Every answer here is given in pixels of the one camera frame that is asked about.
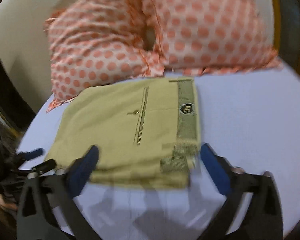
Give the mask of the person's hand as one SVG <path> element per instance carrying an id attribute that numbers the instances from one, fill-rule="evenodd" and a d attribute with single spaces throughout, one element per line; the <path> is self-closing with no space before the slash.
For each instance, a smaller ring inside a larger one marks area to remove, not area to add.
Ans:
<path id="1" fill-rule="evenodd" d="M 18 207 L 11 201 L 6 200 L 2 194 L 0 194 L 0 207 L 3 210 L 12 210 L 12 211 L 17 211 Z"/>

